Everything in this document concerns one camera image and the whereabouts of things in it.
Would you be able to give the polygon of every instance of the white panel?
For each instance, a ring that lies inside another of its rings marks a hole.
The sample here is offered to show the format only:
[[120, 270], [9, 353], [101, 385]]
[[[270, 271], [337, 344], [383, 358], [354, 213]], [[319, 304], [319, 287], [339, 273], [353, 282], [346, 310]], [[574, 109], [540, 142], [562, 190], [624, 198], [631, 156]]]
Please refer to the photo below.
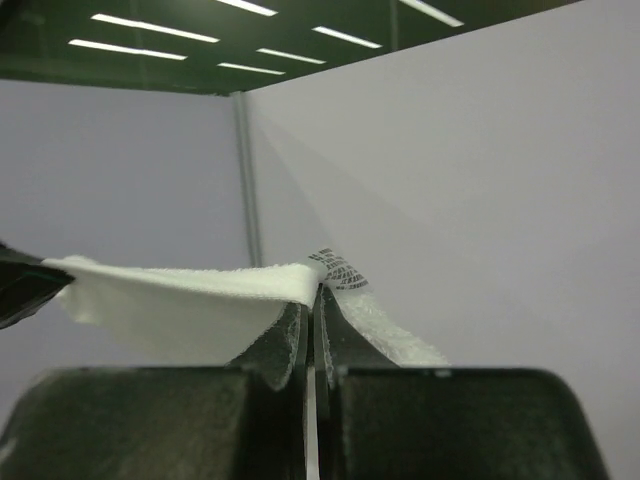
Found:
[[249, 95], [265, 262], [331, 244], [455, 363], [556, 371], [629, 480], [638, 18], [593, 0]]
[[[230, 99], [3, 81], [0, 158], [0, 238], [16, 248], [250, 265]], [[48, 305], [0, 331], [0, 417], [44, 369], [140, 363], [154, 360]]]

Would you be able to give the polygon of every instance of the white cloth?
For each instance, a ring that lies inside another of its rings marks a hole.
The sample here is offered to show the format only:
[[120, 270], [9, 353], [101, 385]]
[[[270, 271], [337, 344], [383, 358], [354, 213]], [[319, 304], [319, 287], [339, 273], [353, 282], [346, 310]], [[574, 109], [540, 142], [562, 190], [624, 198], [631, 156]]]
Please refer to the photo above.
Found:
[[236, 271], [113, 267], [84, 257], [44, 265], [75, 277], [58, 299], [80, 323], [176, 364], [220, 365], [273, 324], [287, 302], [312, 308], [319, 283], [332, 288], [345, 318], [401, 365], [447, 365], [433, 347], [392, 323], [368, 282], [330, 249], [303, 263]]

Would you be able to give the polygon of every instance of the dark glass ceiling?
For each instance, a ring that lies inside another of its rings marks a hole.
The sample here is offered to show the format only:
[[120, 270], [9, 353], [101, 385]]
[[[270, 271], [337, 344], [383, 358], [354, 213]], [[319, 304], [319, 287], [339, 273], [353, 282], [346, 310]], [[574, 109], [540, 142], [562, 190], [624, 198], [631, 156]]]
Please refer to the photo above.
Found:
[[0, 78], [227, 95], [576, 1], [4, 0]]

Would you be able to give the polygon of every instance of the printed label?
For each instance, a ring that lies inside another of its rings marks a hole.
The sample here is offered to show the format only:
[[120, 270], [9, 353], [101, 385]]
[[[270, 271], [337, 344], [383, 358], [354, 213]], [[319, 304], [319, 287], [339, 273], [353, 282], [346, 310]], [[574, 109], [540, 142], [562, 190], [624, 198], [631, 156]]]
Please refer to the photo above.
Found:
[[336, 290], [355, 290], [369, 285], [366, 278], [330, 248], [320, 250], [309, 258], [326, 267], [329, 272], [324, 283]]

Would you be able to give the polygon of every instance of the ceiling light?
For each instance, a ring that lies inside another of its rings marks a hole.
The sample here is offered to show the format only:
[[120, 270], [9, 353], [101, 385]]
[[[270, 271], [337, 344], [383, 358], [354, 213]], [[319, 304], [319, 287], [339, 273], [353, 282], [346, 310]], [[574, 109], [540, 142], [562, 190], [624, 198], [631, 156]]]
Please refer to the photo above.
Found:
[[363, 47], [369, 47], [369, 48], [382, 47], [382, 45], [378, 43], [373, 43], [373, 42], [370, 42], [369, 40], [363, 40], [362, 38], [354, 37], [353, 35], [349, 35], [348, 33], [342, 33], [327, 27], [316, 27], [313, 29], [313, 31], [318, 33], [324, 33], [325, 35], [339, 38], [340, 40], [345, 40], [347, 42], [357, 43], [358, 45], [362, 45]]
[[277, 70], [268, 70], [266, 68], [257, 68], [257, 67], [249, 67], [247, 65], [238, 65], [236, 63], [219, 63], [218, 64], [219, 67], [226, 67], [226, 68], [236, 68], [238, 70], [248, 70], [250, 72], [258, 72], [258, 73], [270, 73], [271, 75], [284, 75], [285, 72], [279, 72]]
[[415, 8], [416, 10], [435, 18], [436, 20], [440, 20], [441, 22], [446, 23], [450, 27], [461, 27], [462, 25], [464, 25], [464, 23], [457, 18], [453, 18], [451, 15], [444, 13], [442, 10], [438, 10], [436, 7], [428, 5], [421, 0], [400, 1], [405, 5], [408, 5], [409, 7]]
[[144, 50], [141, 48], [120, 47], [118, 45], [109, 45], [108, 43], [89, 42], [87, 40], [71, 40], [69, 45], [76, 47], [97, 48], [98, 50], [108, 50], [110, 52], [130, 53], [132, 55], [146, 55], [148, 57], [168, 58], [169, 60], [184, 60], [184, 55], [174, 55], [173, 53], [155, 52], [153, 50]]
[[303, 57], [301, 55], [294, 55], [293, 53], [279, 52], [278, 50], [271, 50], [270, 48], [259, 48], [256, 50], [260, 53], [266, 53], [269, 55], [275, 55], [276, 57], [290, 58], [291, 60], [300, 60], [301, 62], [315, 63], [316, 65], [322, 65], [327, 63], [324, 60], [317, 60], [315, 58]]
[[253, 13], [257, 13], [259, 15], [264, 15], [265, 17], [272, 17], [275, 15], [275, 10], [271, 10], [270, 8], [261, 7], [260, 5], [256, 5], [255, 3], [246, 2], [245, 0], [218, 0], [219, 2], [226, 3], [227, 5], [231, 5], [232, 7], [242, 8], [243, 10], [248, 10]]
[[169, 35], [176, 35], [178, 37], [200, 40], [201, 42], [216, 43], [220, 41], [217, 38], [207, 37], [206, 35], [199, 35], [197, 33], [176, 30], [175, 28], [161, 27], [159, 25], [153, 25], [152, 23], [136, 22], [134, 20], [127, 20], [125, 18], [112, 17], [111, 15], [104, 15], [102, 13], [94, 15], [93, 17], [91, 17], [91, 20], [114, 23], [116, 25], [122, 25], [123, 27], [142, 28], [144, 30], [152, 30], [154, 32], [167, 33]]

